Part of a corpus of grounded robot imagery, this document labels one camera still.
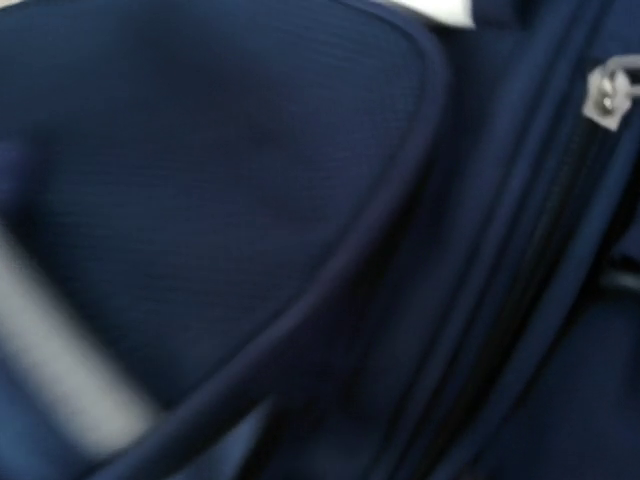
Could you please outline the navy blue backpack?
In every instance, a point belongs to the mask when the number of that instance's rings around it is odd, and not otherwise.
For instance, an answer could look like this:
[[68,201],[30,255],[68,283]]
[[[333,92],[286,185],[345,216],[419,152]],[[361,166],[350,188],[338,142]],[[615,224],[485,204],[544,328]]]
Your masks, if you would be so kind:
[[5,1],[5,479],[635,479],[635,1]]

